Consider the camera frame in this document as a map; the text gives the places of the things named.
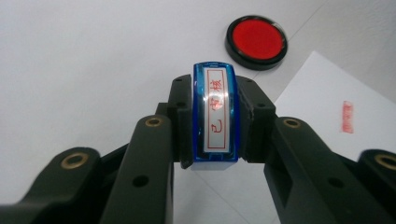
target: red border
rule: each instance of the red border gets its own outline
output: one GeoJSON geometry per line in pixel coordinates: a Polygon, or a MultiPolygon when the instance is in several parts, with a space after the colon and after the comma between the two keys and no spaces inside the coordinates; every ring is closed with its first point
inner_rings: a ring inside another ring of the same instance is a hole
{"type": "MultiPolygon", "coordinates": [[[[210,84],[210,82],[209,82],[209,71],[221,71],[221,77],[222,77],[222,79],[221,79],[221,81],[222,81],[222,84],[223,84],[223,87],[224,87],[224,70],[222,70],[222,69],[207,69],[206,70],[206,80],[207,80],[207,97],[209,97],[209,93],[210,93],[210,86],[209,86],[209,84],[210,84]]],[[[226,102],[225,102],[225,100],[224,100],[224,107],[223,107],[223,112],[224,112],[224,147],[210,147],[209,146],[209,142],[210,142],[210,134],[209,134],[209,121],[210,121],[210,106],[209,106],[209,100],[207,100],[207,102],[206,102],[206,107],[207,107],[207,126],[206,126],[206,128],[207,128],[207,143],[206,143],[206,148],[211,148],[211,149],[225,149],[225,147],[226,147],[226,138],[227,138],[227,118],[226,118],[226,109],[225,109],[225,106],[226,106],[226,104],[225,104],[226,102]]]]}

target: white table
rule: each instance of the white table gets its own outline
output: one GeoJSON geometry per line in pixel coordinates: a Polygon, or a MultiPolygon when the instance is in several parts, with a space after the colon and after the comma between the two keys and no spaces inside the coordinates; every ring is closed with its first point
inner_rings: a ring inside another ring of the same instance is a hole
{"type": "MultiPolygon", "coordinates": [[[[17,202],[70,147],[106,155],[128,143],[195,63],[232,63],[275,101],[316,50],[396,103],[393,0],[5,0],[0,24],[0,203],[17,202]],[[228,25],[251,14],[287,34],[275,69],[243,68],[224,48],[228,25]]],[[[175,223],[279,222],[262,164],[175,167],[175,223]]]]}

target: red stamp imprint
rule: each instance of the red stamp imprint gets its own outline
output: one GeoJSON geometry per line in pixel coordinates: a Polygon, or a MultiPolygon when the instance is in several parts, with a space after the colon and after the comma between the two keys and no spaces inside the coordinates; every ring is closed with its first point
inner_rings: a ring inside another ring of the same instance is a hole
{"type": "Polygon", "coordinates": [[[342,130],[344,133],[353,133],[353,104],[349,101],[343,104],[342,130]]]}

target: red ink pad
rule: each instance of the red ink pad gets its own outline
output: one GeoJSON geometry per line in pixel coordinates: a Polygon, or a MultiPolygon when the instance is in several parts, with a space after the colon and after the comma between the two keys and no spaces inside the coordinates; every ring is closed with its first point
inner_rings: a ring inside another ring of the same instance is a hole
{"type": "Polygon", "coordinates": [[[225,48],[242,66],[266,70],[282,61],[288,43],[276,22],[260,16],[245,16],[228,27],[225,48]]]}

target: transparent blue stamp casing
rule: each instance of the transparent blue stamp casing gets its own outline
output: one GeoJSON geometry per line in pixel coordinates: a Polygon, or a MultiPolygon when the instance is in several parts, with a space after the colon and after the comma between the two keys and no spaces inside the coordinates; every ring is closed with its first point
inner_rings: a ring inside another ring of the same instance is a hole
{"type": "Polygon", "coordinates": [[[194,161],[238,161],[239,97],[233,66],[195,64],[192,100],[194,161]]]}

